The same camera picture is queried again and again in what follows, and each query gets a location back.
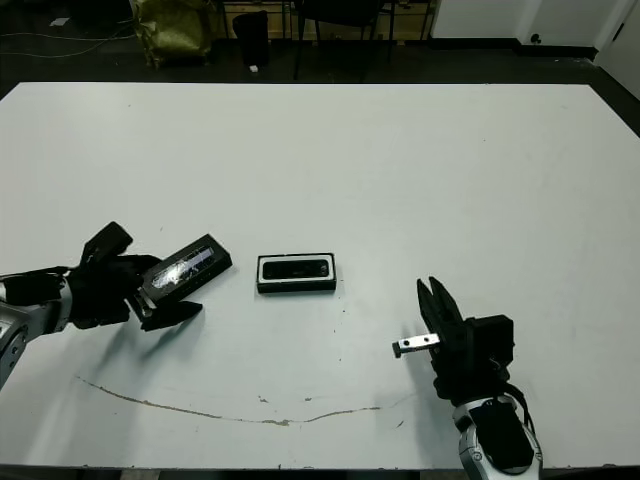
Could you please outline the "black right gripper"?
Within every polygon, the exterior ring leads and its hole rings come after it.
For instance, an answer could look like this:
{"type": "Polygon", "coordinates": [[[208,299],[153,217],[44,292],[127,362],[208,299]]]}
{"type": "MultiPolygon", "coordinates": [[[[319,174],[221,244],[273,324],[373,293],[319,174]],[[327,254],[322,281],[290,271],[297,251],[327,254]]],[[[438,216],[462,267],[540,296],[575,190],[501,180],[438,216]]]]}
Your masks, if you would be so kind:
{"type": "Polygon", "coordinates": [[[472,401],[503,394],[510,379],[511,323],[464,321],[451,294],[433,276],[428,284],[418,279],[416,288],[429,333],[394,342],[394,355],[427,350],[441,399],[472,401]]]}

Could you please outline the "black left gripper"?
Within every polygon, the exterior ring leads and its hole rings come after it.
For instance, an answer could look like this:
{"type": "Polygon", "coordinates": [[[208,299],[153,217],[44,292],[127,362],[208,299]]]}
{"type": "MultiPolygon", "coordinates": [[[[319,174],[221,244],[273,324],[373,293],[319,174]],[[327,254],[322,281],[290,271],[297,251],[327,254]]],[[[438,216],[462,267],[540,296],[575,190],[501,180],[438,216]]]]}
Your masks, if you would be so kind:
{"type": "MultiPolygon", "coordinates": [[[[79,329],[123,323],[129,319],[127,300],[143,283],[144,274],[161,259],[153,255],[122,255],[72,269],[69,287],[72,307],[69,321],[79,329]]],[[[170,328],[188,321],[203,309],[199,303],[179,301],[142,314],[145,332],[170,328]]]]}

